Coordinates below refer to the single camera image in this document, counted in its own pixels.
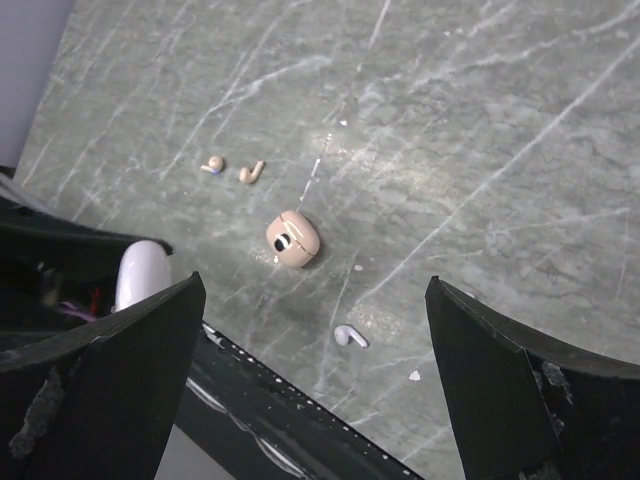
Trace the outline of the white earbud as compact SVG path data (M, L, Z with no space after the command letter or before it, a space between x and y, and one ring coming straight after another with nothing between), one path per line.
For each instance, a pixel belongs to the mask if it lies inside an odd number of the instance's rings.
M369 347L369 341L355 327L348 324L339 325L334 329L334 339L341 346L355 343L361 348Z

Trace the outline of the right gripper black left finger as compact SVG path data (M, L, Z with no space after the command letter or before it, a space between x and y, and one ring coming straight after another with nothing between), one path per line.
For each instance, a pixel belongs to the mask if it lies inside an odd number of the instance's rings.
M4 479L152 479L204 311L198 273L1 354Z

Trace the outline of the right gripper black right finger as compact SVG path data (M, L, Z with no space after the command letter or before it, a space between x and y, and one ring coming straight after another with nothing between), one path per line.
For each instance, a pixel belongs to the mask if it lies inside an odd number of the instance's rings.
M638 478L638 365L528 327L438 277L425 300L466 478Z

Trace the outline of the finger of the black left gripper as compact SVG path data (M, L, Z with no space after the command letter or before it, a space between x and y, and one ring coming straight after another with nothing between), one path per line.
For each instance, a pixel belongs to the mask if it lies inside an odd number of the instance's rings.
M75 280L118 273L121 258L140 236L107 232L1 200L1 254L61 270Z

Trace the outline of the beige earbud with blue tip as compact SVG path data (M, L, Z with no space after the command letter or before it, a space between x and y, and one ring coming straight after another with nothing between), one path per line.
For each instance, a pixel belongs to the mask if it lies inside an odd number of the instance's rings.
M200 169L202 171L216 175L221 173L225 169L225 166L225 159L222 156L214 155L209 158L206 164L201 165Z

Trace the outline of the white earbud charging case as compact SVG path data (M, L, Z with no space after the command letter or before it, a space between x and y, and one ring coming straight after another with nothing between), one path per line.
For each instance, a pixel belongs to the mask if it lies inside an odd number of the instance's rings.
M171 262L164 248L151 240L135 242L120 261L114 310L124 310L171 285Z

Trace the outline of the beige earbud charging case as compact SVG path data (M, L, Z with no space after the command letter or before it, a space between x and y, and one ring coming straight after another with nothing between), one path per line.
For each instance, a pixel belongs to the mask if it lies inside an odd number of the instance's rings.
M296 211L280 213L267 227L266 240L279 261L301 269L318 254L321 241L310 221Z

